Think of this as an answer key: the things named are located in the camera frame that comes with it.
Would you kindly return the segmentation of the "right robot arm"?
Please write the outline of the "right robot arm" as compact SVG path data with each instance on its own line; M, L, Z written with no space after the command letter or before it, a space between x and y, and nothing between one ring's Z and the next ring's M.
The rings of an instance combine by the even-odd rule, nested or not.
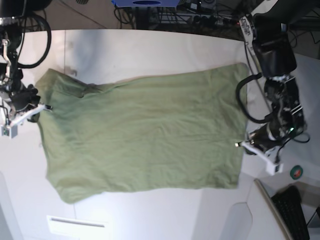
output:
M52 31L45 17L37 14L45 10L49 0L2 0L0 2L0 109L3 122L13 126L18 121L31 121L45 106L40 103L38 90L34 85L22 82L23 70L38 67L48 56L52 43ZM28 20L34 20L44 28L47 42L43 55L32 64L19 62L28 31Z

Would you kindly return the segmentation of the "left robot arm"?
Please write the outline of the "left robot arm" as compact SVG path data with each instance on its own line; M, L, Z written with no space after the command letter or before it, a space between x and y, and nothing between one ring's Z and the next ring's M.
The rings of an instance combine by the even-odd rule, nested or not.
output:
M244 48L257 65L257 73L237 84L235 98L246 118L260 125L240 146L274 166L280 164L280 156L277 154L275 160L270 160L268 152L274 148L282 150L306 129L299 89L292 75L297 61L288 32L291 27L301 30L299 25L308 22L303 18L319 4L318 0L264 0L239 18ZM240 91L261 78L265 78L263 96L270 101L271 111L256 119L240 99Z

